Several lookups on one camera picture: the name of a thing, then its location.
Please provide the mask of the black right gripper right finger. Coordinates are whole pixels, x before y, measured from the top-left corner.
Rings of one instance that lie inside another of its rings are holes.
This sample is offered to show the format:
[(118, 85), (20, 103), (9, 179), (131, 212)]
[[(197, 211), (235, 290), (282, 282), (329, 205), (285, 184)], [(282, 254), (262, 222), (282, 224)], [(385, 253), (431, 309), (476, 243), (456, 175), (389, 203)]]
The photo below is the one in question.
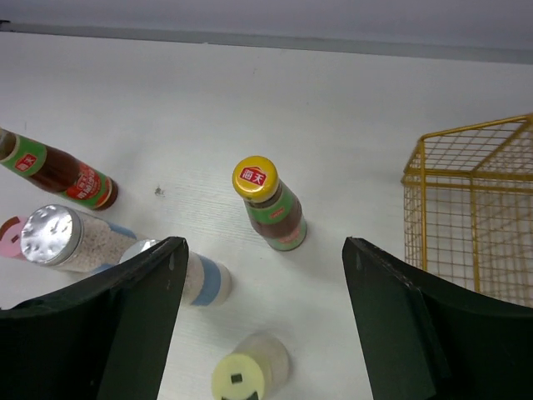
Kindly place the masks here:
[(342, 249), (376, 399), (529, 399), (532, 311), (472, 292), (362, 238)]

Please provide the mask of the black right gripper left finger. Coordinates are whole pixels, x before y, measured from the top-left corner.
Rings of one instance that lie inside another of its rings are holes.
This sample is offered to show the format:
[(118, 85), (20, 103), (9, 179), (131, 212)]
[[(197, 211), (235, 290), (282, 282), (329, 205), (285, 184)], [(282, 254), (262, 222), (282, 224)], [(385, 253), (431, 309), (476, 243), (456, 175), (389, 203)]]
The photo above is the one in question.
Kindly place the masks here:
[(135, 257), (1, 313), (4, 399), (157, 397), (187, 272), (168, 237)]

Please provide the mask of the yellow cap sauce bottle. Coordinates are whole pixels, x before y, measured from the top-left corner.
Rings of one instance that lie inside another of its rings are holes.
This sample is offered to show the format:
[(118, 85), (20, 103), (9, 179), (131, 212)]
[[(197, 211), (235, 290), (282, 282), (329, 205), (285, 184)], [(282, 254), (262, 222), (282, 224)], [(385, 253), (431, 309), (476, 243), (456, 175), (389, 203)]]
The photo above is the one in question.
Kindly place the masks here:
[(286, 252), (303, 243), (307, 225), (301, 203), (270, 159), (242, 159), (232, 173), (232, 185), (244, 202), (252, 227), (271, 248)]
[(110, 208), (119, 188), (108, 175), (73, 155), (6, 129), (1, 130), (1, 165), (43, 191), (94, 211)]

